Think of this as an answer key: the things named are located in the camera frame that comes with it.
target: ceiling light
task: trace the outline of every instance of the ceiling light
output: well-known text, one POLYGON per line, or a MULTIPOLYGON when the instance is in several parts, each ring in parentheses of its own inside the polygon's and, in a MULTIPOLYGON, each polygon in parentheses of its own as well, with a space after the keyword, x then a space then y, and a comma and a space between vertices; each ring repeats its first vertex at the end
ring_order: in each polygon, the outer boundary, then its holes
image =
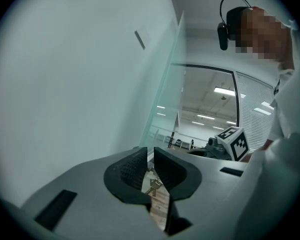
POLYGON ((274 110, 275 108, 274 107, 272 107, 272 106, 270 106, 270 103, 268 103, 268 102, 262 102, 261 103, 262 105, 264 105, 264 106, 266 106, 267 108, 269 108, 269 109, 272 109, 272 110, 274 110))
POLYGON ((260 112, 260 113, 266 114, 267 116, 270 116, 270 115, 271 115, 271 113, 269 113, 269 112, 267 112, 267 111, 265 111, 265 110, 263 110, 263 109, 261 109, 261 108, 258 108, 258 107, 256 107, 254 110, 255 110, 255 111, 258 111, 258 112, 260 112))
POLYGON ((201 118, 208 118, 208 119, 215 120, 214 117, 210 117, 210 116, 206 116, 206 115, 202 115, 202 114, 198 114, 198 117, 201 117, 201 118))
POLYGON ((236 93, 233 90, 228 90, 228 89, 216 87, 216 88, 214 88, 214 91, 216 93, 228 94, 228 95, 231 95, 231 96, 236 96, 236 93))
POLYGON ((203 123, 194 122, 194 121, 192 121, 192 123, 194 123, 194 124, 197 124, 197 125, 202 125, 202 126, 204 126, 204 124, 203 124, 203 123))

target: glass partition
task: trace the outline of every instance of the glass partition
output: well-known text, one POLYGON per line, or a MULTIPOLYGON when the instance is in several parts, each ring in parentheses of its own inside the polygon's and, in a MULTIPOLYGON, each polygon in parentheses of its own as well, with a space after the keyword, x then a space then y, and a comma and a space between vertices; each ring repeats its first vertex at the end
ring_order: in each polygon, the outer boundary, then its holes
POLYGON ((178 127, 181 97, 186 67, 186 32, 182 14, 177 35, 160 82, 149 119, 144 129, 140 147, 148 152, 154 147, 166 148, 171 135, 178 127))

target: black headphones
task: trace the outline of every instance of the black headphones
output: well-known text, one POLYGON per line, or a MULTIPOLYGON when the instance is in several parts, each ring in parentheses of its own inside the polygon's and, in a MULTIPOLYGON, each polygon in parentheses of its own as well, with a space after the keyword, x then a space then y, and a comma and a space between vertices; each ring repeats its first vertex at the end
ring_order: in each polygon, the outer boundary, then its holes
POLYGON ((241 18, 241 13, 246 8, 252 8, 247 0, 242 0, 247 6, 236 7, 226 14, 226 22, 222 18, 221 8, 224 0, 220 3, 220 17, 222 22, 218 24, 218 36, 221 50, 225 51, 228 48, 228 41, 234 41, 236 38, 236 24, 241 18))

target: window blinds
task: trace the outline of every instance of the window blinds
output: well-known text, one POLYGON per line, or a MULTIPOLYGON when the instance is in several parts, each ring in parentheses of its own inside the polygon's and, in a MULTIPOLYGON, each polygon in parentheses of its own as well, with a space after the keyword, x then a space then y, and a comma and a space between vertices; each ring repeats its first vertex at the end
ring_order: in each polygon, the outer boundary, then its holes
POLYGON ((274 99, 274 89, 242 73, 237 73, 237 79, 241 94, 241 127, 244 128, 250 151, 253 152, 265 143, 269 135, 274 110, 268 104, 274 99))

